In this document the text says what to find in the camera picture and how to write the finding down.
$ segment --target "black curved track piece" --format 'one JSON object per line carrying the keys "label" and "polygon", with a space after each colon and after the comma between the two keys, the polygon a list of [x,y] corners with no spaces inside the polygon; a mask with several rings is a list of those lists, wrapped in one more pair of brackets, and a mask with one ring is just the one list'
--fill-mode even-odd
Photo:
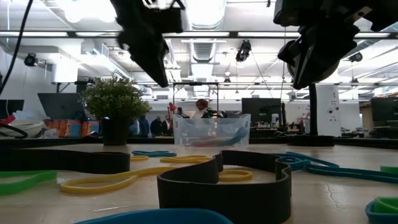
{"label": "black curved track piece", "polygon": [[130,155],[54,149],[1,149],[0,171],[70,170],[89,174],[130,171]]}
{"label": "black curved track piece", "polygon": [[[217,184],[223,165],[273,172],[275,182]],[[214,159],[157,176],[160,208],[204,208],[235,224],[283,223],[290,217],[291,167],[272,154],[222,151]]]}

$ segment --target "person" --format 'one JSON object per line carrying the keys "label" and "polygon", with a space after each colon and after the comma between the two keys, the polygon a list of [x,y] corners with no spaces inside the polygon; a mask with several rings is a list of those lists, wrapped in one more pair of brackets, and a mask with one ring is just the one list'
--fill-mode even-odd
{"label": "person", "polygon": [[182,108],[181,107],[177,108],[177,114],[180,115],[182,118],[190,118],[188,115],[186,115],[186,114],[184,114],[182,112]]}
{"label": "person", "polygon": [[209,103],[205,99],[199,99],[196,103],[197,111],[193,115],[193,118],[198,119],[203,116],[203,113],[209,107]]}
{"label": "person", "polygon": [[152,133],[152,137],[161,136],[162,131],[162,121],[160,120],[160,116],[156,116],[156,119],[150,124],[150,132]]}
{"label": "person", "polygon": [[171,136],[173,135],[173,126],[172,126],[172,121],[170,119],[169,115],[166,115],[166,120],[163,121],[162,126],[163,126],[163,134],[165,136]]}
{"label": "person", "polygon": [[149,123],[148,120],[145,119],[145,115],[140,115],[139,119],[139,135],[142,138],[148,138],[149,134]]}
{"label": "person", "polygon": [[139,122],[135,120],[132,122],[129,128],[129,136],[136,136],[139,133]]}

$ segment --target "potted plant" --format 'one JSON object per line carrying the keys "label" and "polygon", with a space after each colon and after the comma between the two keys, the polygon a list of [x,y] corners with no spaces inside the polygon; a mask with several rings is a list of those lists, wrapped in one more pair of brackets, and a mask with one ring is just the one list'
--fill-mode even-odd
{"label": "potted plant", "polygon": [[81,100],[87,110],[101,121],[104,145],[125,145],[131,123],[151,109],[147,101],[141,100],[142,92],[133,84],[113,75],[95,78],[95,84],[83,92]]}

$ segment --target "green plant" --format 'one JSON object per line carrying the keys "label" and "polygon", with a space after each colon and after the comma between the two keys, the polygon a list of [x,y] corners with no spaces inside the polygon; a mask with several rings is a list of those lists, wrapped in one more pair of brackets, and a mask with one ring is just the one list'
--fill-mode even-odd
{"label": "green plant", "polygon": [[87,110],[97,119],[105,117],[135,120],[151,109],[147,101],[141,100],[142,92],[132,85],[134,82],[113,75],[112,78],[95,78],[81,98]]}

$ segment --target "colorful box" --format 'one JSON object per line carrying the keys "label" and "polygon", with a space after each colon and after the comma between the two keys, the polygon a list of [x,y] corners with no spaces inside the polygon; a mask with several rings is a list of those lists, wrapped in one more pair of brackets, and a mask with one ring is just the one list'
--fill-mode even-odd
{"label": "colorful box", "polygon": [[86,137],[89,136],[91,132],[96,131],[97,133],[100,131],[100,122],[99,121],[84,121],[81,124],[81,136]]}
{"label": "colorful box", "polygon": [[59,120],[60,137],[80,137],[81,121]]}
{"label": "colorful box", "polygon": [[44,120],[45,125],[49,129],[60,129],[60,121],[59,120],[52,120],[52,119],[46,119]]}

